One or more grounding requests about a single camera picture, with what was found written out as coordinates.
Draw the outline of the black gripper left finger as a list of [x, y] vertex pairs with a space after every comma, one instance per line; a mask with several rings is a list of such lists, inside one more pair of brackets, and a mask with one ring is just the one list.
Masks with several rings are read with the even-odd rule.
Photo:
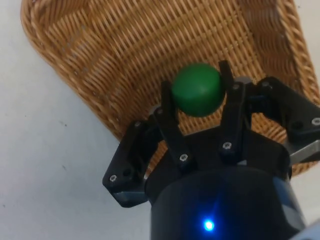
[[[171, 83], [164, 81], [160, 106], [147, 120], [130, 123], [103, 177], [103, 186], [122, 207], [154, 203], [162, 190], [196, 168], [178, 123]], [[167, 151], [145, 179], [160, 142], [165, 142]]]

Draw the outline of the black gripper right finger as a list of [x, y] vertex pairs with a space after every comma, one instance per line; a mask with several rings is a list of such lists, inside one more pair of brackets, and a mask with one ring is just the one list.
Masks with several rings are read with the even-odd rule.
[[236, 81], [227, 60], [218, 63], [226, 102], [220, 122], [219, 154], [225, 163], [240, 161], [245, 133], [251, 129], [252, 114], [262, 113], [282, 126], [291, 165], [319, 161], [320, 108], [279, 79], [267, 76], [257, 84]]

